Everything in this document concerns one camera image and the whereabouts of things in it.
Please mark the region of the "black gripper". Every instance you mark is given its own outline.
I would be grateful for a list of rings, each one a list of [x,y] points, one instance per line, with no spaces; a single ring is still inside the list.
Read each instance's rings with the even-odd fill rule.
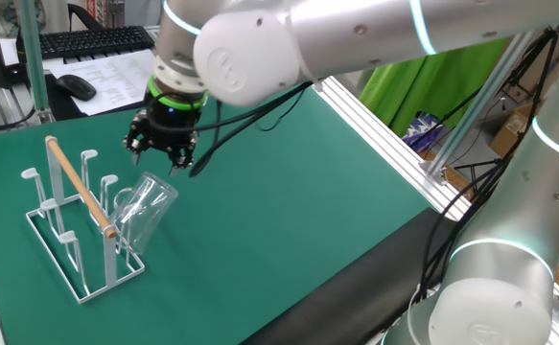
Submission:
[[[146,94],[144,104],[148,110],[139,110],[129,125],[129,132],[123,144],[132,154],[132,163],[137,166],[141,153],[148,149],[166,150],[171,161],[169,177],[175,177],[180,170],[193,165],[193,154],[198,143],[197,131],[176,131],[177,128],[195,127],[201,116],[201,108],[177,109],[165,105],[169,97],[152,101],[152,94]]]

